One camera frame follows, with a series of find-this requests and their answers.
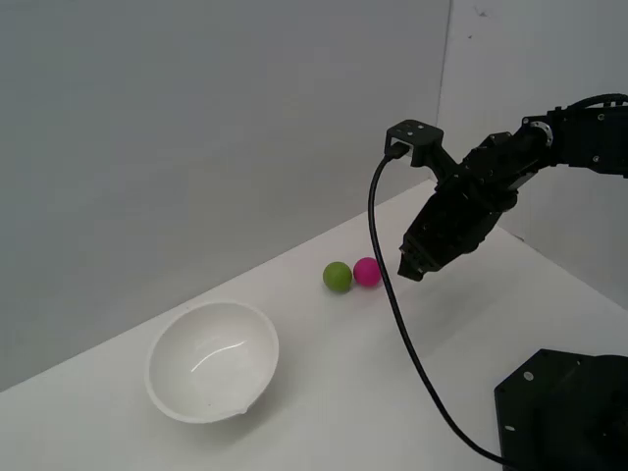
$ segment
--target magenta ball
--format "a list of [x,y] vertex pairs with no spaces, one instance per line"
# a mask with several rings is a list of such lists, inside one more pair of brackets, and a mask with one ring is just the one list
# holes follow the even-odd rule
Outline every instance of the magenta ball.
[[374,287],[382,279],[377,261],[371,257],[364,257],[353,267],[353,278],[364,287]]

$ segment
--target gray wall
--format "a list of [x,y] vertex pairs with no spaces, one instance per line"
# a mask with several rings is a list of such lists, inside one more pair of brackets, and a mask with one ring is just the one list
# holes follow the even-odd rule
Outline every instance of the gray wall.
[[[439,125],[458,157],[525,115],[605,92],[628,93],[628,3],[454,0]],[[628,182],[546,169],[501,225],[628,307]]]
[[447,15],[0,0],[0,390],[362,212],[385,129],[436,119]]

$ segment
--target white table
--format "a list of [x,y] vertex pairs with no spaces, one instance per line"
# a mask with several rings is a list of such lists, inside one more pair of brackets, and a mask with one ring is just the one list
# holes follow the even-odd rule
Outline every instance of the white table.
[[[378,207],[392,272],[431,183]],[[488,470],[447,428],[413,370],[383,288],[324,289],[325,265],[371,254],[361,215],[55,368],[0,393],[7,471]],[[393,283],[451,414],[498,451],[493,388],[541,347],[628,355],[628,312],[495,230],[475,253]],[[149,402],[147,348],[213,298],[258,306],[280,337],[277,374],[246,415],[194,426]]]

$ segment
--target robotic arm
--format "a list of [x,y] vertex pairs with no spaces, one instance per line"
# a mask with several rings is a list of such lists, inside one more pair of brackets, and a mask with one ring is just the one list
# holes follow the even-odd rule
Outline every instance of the robotic arm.
[[413,120],[387,131],[385,152],[406,144],[411,166],[429,167],[438,180],[400,248],[398,273],[417,282],[475,250],[515,206],[519,186],[545,167],[566,164],[628,177],[628,95],[595,96],[524,118],[515,134],[491,134],[459,164],[443,149],[443,136]]

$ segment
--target white bowl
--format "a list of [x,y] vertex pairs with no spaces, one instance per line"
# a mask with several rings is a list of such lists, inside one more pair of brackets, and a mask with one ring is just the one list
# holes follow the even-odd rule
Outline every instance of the white bowl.
[[206,424],[243,414],[279,359],[277,332],[259,310],[215,301],[175,319],[148,354],[148,395],[164,414]]

